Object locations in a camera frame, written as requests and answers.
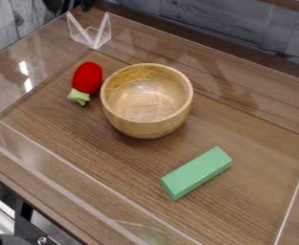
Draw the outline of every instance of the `green sponge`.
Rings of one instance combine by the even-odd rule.
[[[177,200],[231,166],[231,158],[216,146],[161,178],[161,186]]]

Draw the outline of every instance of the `wooden bowl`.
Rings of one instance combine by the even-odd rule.
[[[116,71],[104,81],[101,100],[110,124],[126,135],[154,139],[186,118],[193,88],[173,68],[144,63]]]

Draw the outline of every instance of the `bowl rim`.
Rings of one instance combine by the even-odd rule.
[[[104,92],[105,92],[105,87],[109,83],[109,80],[120,73],[122,72],[124,70],[134,67],[134,66],[156,66],[156,67],[162,67],[165,68],[166,70],[172,71],[173,73],[178,74],[181,76],[181,78],[184,79],[184,82],[185,82],[185,85],[188,87],[188,97],[186,97],[186,100],[182,104],[182,106],[172,113],[169,114],[168,116],[165,116],[164,118],[158,119],[158,120],[153,120],[153,121],[146,121],[146,122],[138,122],[138,121],[132,121],[126,118],[124,118],[122,116],[117,115],[114,113],[114,111],[110,109],[110,106],[108,104],[108,102],[105,101],[105,98],[104,98]],[[125,120],[126,122],[130,122],[130,123],[158,123],[158,122],[162,122],[170,118],[173,118],[176,115],[178,115],[188,107],[189,107],[189,104],[192,102],[192,99],[193,99],[193,87],[192,87],[192,83],[189,81],[189,79],[185,77],[185,75],[177,71],[174,68],[169,67],[169,66],[165,66],[162,64],[157,64],[157,63],[137,63],[137,64],[133,64],[133,65],[128,65],[126,67],[118,69],[117,71],[114,71],[108,77],[106,79],[104,80],[104,84],[102,84],[102,87],[101,87],[101,102],[102,102],[102,105],[104,105],[104,108],[105,110],[117,118]]]

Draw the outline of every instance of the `red strawberry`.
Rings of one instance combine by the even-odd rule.
[[[74,71],[73,89],[67,99],[84,105],[90,100],[90,95],[100,91],[102,78],[104,72],[98,64],[90,61],[81,63]]]

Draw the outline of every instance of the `strawberry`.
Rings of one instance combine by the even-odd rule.
[[[79,105],[90,100],[90,95],[100,91],[102,85],[104,72],[98,64],[86,61],[79,64],[74,71],[71,86],[67,95],[69,100],[74,100]]]

